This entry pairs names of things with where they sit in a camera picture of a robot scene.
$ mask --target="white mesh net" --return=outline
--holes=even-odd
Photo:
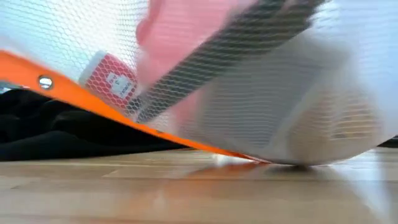
[[[398,133],[398,3],[2,0],[0,37],[124,116],[319,164]]]

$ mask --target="metal grommet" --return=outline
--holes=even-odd
[[[39,77],[39,85],[43,90],[51,90],[54,86],[54,82],[50,77],[41,75]]]

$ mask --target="orange frame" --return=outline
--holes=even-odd
[[[52,79],[53,88],[50,90],[44,90],[40,87],[39,77],[41,75],[45,75],[46,77]],[[5,50],[0,50],[0,80],[4,80],[16,85],[28,86],[31,90],[40,93],[41,95],[69,103],[73,106],[96,113],[169,141],[183,144],[195,149],[223,154],[226,156],[241,157],[251,160],[254,159],[240,153],[229,152],[224,149],[200,144],[198,142],[176,137],[168,133],[163,133],[144,124],[134,123],[62,74],[51,71],[25,58],[6,52]]]

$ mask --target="light wood surface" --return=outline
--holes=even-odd
[[[398,149],[329,166],[200,151],[0,163],[0,223],[398,223]]]

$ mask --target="black fabric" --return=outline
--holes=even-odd
[[[398,148],[398,136],[395,136],[394,138],[380,144],[379,147]]]
[[[183,147],[29,90],[0,95],[0,161],[109,156]]]

